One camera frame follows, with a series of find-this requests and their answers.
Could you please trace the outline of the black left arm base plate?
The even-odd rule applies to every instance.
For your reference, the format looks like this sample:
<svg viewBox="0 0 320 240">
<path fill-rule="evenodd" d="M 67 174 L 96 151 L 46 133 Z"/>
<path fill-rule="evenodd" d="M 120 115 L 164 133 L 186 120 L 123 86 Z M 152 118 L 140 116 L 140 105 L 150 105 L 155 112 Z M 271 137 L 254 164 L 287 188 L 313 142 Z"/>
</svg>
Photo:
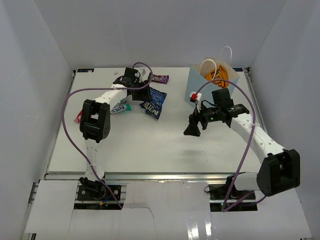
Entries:
<svg viewBox="0 0 320 240">
<path fill-rule="evenodd" d="M 121 185 L 109 185 L 110 190 L 114 194 L 115 198 L 119 201 L 121 199 Z M 114 201 L 115 199 L 111 195 L 110 191 L 107 190 L 104 186 L 95 192 L 93 190 L 89 190 L 84 186 L 80 185 L 77 192 L 76 199 L 78 201 Z"/>
</svg>

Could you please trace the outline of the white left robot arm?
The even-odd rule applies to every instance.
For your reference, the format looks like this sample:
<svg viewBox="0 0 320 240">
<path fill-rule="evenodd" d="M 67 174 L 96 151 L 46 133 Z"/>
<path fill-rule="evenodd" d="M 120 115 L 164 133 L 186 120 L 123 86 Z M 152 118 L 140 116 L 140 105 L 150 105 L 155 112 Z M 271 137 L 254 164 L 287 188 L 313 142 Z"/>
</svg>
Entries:
<svg viewBox="0 0 320 240">
<path fill-rule="evenodd" d="M 111 131 L 111 110 L 122 100 L 132 96 L 134 101 L 151 100 L 150 83 L 153 73 L 146 79 L 144 69 L 127 67 L 124 75 L 118 77 L 101 96 L 94 100 L 87 99 L 82 106 L 80 132 L 85 141 L 87 165 L 84 178 L 92 184 L 88 193 L 99 200 L 105 196 L 106 187 L 99 183 L 105 176 L 104 165 L 98 159 L 101 141 L 107 138 Z"/>
</svg>

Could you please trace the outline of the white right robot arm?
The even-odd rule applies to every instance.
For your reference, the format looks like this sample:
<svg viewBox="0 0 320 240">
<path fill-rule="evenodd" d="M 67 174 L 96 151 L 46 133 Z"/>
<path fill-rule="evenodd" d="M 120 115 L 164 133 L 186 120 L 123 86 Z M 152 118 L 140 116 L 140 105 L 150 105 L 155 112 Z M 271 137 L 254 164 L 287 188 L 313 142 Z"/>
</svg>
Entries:
<svg viewBox="0 0 320 240">
<path fill-rule="evenodd" d="M 206 107 L 201 93 L 191 92 L 189 100 L 195 109 L 188 117 L 185 136 L 199 137 L 208 123 L 222 122 L 236 132 L 257 156 L 261 166 L 258 172 L 242 172 L 228 177 L 226 195 L 236 200 L 244 191 L 260 191 L 265 196 L 295 189 L 301 184 L 300 154 L 276 143 L 258 124 L 243 104 L 234 104 L 227 88 L 214 90 L 214 104 Z"/>
</svg>

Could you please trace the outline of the blue kettle chip bag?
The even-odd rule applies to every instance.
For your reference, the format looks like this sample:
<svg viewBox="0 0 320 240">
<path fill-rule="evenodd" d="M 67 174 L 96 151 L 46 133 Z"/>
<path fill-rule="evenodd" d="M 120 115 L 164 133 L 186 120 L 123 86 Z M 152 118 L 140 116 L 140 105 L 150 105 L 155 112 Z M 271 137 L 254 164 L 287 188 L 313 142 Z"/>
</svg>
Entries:
<svg viewBox="0 0 320 240">
<path fill-rule="evenodd" d="M 162 107 L 167 94 L 152 87 L 150 88 L 150 94 L 151 100 L 146 100 L 140 103 L 139 106 L 145 114 L 158 120 L 161 116 Z"/>
</svg>

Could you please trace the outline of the orange honey dijon chip bag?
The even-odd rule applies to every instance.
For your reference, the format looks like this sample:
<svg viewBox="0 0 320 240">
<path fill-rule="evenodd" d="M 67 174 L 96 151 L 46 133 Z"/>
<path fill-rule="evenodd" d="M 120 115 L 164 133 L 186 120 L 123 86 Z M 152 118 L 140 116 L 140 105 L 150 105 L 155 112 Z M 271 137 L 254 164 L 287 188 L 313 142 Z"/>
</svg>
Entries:
<svg viewBox="0 0 320 240">
<path fill-rule="evenodd" d="M 210 71 L 205 77 L 207 81 L 211 81 L 212 79 L 215 79 L 215 81 L 212 82 L 212 84 L 215 84 L 216 86 L 220 88 L 227 88 L 229 86 L 228 82 L 222 81 L 222 80 L 228 80 L 228 73 L 224 69 L 222 65 L 219 65 L 217 69 L 213 69 Z"/>
</svg>

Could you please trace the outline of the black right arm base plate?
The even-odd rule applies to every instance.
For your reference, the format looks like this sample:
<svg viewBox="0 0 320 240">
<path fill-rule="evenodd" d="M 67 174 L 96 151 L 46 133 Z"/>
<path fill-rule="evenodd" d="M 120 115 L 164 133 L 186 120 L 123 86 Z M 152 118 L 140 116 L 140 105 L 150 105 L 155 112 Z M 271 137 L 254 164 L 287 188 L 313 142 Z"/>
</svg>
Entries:
<svg viewBox="0 0 320 240">
<path fill-rule="evenodd" d="M 205 188 L 205 192 L 209 193 L 211 200 L 224 200 L 227 196 L 228 189 L 229 187 L 226 184 L 210 184 Z M 239 200 L 249 192 L 248 190 L 236 190 L 236 188 L 233 187 L 228 199 Z"/>
</svg>

